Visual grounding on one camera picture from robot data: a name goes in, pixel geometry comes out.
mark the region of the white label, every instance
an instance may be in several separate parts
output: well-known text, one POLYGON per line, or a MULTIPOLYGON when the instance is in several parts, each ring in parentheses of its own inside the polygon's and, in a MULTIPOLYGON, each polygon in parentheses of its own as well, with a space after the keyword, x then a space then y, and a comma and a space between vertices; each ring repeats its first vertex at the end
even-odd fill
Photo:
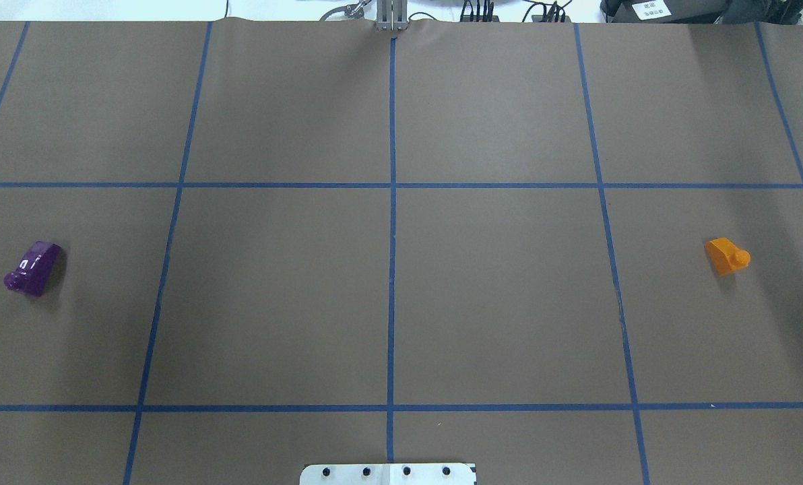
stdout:
POLYGON ((668 5, 664 0, 655 0, 654 2, 633 3, 632 8, 639 19, 650 20, 654 18, 666 18, 670 15, 668 5))

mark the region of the orange plastic toy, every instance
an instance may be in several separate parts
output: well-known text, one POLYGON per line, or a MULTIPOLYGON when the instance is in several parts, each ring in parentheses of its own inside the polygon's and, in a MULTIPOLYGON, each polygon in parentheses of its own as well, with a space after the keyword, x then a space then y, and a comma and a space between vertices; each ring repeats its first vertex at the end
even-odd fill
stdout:
POLYGON ((704 245, 704 249, 707 249, 710 261, 713 262, 719 276, 740 271, 749 266, 749 261, 752 261, 749 251, 738 248, 727 237, 710 240, 704 245))

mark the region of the purple plastic toy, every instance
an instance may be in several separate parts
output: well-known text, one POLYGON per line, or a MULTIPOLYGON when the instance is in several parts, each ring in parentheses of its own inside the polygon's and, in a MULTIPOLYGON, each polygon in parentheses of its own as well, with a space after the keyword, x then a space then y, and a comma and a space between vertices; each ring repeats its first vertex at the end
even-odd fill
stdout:
POLYGON ((19 267, 3 278, 4 285, 20 294, 42 296, 58 254, 60 246, 38 240, 31 249, 27 249, 19 267))

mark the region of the gray table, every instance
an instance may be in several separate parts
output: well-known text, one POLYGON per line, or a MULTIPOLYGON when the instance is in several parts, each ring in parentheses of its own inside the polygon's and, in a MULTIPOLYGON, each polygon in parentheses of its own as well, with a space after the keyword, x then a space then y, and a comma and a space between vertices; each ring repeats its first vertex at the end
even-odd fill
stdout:
POLYGON ((0 24, 0 483, 442 460, 803 483, 803 28, 0 24))

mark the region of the white bracket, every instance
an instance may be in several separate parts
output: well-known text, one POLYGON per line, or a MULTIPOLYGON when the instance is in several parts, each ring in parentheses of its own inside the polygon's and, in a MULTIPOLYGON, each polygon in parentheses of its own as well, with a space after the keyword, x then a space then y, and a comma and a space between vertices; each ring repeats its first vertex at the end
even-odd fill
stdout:
POLYGON ((408 28, 408 0, 377 0, 377 30, 408 28))
POLYGON ((476 466, 466 463, 310 465, 300 485, 476 485, 476 466))

